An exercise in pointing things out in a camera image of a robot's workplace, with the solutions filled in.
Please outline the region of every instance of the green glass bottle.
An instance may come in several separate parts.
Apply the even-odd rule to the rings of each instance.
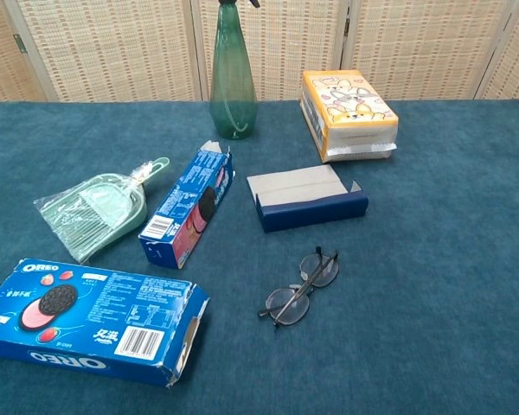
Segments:
[[[209,112],[222,137],[240,139],[252,133],[258,102],[236,0],[219,3]]]

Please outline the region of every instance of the oreo box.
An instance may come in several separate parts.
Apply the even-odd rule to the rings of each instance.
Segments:
[[[25,259],[0,286],[0,356],[171,386],[207,304],[187,281]]]
[[[148,260],[183,268],[232,182],[233,156],[207,142],[138,235]]]

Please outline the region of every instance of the teal tablecloth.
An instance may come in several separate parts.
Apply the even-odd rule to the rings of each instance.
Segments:
[[[391,102],[388,160],[335,164],[364,218],[264,234],[246,177],[319,164],[297,102],[263,103],[230,144],[235,183],[182,271],[132,233],[92,265],[188,279],[211,296],[172,389],[0,359],[0,414],[519,414],[519,101]],[[0,104],[0,284],[26,257],[73,262],[32,201],[206,140],[204,103]],[[315,245],[341,273],[297,325],[255,312]]]

